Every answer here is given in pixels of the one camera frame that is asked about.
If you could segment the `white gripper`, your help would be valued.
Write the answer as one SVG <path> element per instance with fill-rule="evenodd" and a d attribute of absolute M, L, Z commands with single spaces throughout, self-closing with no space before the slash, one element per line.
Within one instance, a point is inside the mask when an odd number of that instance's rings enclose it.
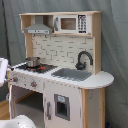
<path fill-rule="evenodd" d="M 7 67 L 8 60 L 0 58 L 0 84 L 4 84 Z"/>

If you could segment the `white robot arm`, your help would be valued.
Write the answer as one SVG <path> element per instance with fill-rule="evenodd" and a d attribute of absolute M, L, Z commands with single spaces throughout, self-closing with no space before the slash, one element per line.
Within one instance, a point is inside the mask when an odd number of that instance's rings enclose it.
<path fill-rule="evenodd" d="M 6 81 L 8 60 L 0 58 L 0 87 Z M 0 120 L 0 128 L 36 128 L 34 122 L 25 115 L 19 115 L 10 120 Z"/>

